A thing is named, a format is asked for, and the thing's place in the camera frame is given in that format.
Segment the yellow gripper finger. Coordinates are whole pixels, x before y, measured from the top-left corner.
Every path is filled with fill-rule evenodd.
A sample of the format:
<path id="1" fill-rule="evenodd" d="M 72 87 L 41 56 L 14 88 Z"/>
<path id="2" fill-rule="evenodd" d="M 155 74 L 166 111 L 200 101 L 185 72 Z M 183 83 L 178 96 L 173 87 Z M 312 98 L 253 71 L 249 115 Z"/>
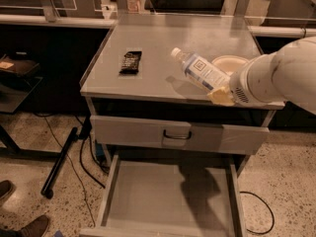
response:
<path id="1" fill-rule="evenodd" d="M 207 96 L 216 105 L 229 107 L 235 104 L 228 86 L 216 88 L 208 93 Z"/>

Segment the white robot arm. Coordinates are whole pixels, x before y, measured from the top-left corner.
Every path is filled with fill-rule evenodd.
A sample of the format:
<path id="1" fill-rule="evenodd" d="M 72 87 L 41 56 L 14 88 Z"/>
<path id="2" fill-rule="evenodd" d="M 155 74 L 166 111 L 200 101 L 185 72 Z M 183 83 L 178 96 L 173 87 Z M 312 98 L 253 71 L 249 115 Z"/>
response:
<path id="1" fill-rule="evenodd" d="M 263 107 L 291 102 L 316 114 L 316 37 L 293 41 L 250 60 L 208 94 L 217 105 Z"/>

